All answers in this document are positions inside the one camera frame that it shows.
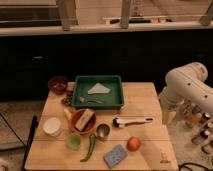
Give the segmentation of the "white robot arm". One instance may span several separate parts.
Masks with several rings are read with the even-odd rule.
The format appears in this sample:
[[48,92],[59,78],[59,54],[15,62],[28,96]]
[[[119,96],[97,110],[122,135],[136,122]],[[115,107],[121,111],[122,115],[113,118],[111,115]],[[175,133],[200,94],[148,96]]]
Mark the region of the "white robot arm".
[[207,77],[207,68],[199,62],[174,68],[166,74],[166,86],[159,94],[164,125],[171,122],[184,100],[213,115],[213,88],[205,84]]

